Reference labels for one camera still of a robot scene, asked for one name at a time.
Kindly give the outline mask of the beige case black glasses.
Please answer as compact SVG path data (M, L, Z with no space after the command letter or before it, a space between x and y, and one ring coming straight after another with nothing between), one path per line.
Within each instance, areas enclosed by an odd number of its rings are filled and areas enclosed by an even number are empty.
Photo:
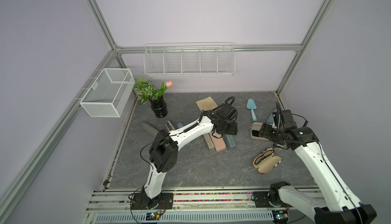
M276 155L273 148L267 148L253 159L252 165L260 174L265 175L270 173L281 161L282 157Z

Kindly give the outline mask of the beige case brown sunglasses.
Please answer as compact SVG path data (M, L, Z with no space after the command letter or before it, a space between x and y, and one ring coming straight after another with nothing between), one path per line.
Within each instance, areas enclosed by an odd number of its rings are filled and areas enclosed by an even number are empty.
M167 128L168 131L175 130L174 125L170 121L166 121L166 128Z

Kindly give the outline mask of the blue brown glasses case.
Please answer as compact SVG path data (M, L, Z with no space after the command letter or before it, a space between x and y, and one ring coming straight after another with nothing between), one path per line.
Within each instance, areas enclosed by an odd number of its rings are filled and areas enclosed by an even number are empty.
M271 115L267 119L266 123L268 123L268 124L273 124L274 123L273 113L271 113Z

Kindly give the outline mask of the teal grey case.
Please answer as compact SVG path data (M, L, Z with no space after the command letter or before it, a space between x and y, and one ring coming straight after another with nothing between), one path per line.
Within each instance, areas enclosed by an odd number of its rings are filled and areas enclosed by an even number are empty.
M235 143L235 140L234 140L234 136L233 135L224 135L223 136L224 138L224 142L226 144L226 148L229 150L229 151L232 151L236 148L236 143Z

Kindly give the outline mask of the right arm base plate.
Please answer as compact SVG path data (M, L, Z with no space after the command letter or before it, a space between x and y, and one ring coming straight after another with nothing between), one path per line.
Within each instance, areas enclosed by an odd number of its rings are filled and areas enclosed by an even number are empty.
M287 204L282 202L279 194L272 191L254 191L252 200L257 208L286 208Z

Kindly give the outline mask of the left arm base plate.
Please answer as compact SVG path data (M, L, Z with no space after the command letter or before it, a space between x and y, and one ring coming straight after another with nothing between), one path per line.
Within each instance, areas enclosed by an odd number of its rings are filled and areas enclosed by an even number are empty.
M161 193L155 198L149 198L144 192L130 194L130 207L132 210L165 210L173 208L172 193Z

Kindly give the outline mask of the pink glasses case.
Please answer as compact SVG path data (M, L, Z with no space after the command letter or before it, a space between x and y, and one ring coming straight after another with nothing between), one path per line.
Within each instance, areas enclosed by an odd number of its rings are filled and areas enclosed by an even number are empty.
M221 134L218 134L216 132L211 132L209 133L209 135L211 137L214 148L217 152L221 152L226 149L226 144Z

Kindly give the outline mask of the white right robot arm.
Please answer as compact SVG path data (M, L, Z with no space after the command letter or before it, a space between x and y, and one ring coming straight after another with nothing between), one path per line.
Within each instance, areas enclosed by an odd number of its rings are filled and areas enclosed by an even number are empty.
M318 185L324 200L297 190L285 181L272 184L268 200L274 207L292 206L317 224L370 224L377 213L350 190L328 160L318 137L304 124L298 127L290 110L276 105L273 124L263 124L259 135L274 146L291 149L302 160Z

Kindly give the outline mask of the green glasses case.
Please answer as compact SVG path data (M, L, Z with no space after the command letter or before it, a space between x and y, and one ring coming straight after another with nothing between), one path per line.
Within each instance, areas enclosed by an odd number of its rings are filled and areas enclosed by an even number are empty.
M205 141L207 143L209 151L210 152L215 151L215 146L214 146L214 143L213 143L209 133L204 134L204 139L205 139Z

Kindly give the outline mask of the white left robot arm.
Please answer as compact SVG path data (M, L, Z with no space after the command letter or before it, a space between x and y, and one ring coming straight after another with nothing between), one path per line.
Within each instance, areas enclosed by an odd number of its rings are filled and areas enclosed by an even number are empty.
M201 111L200 117L172 131L158 131L149 149L150 171L146 184L129 196L132 210L172 209L173 193L163 193L166 174L177 163L179 151L194 139L211 134L222 139L224 135L236 135L237 109L233 107L235 97L231 96L221 105Z

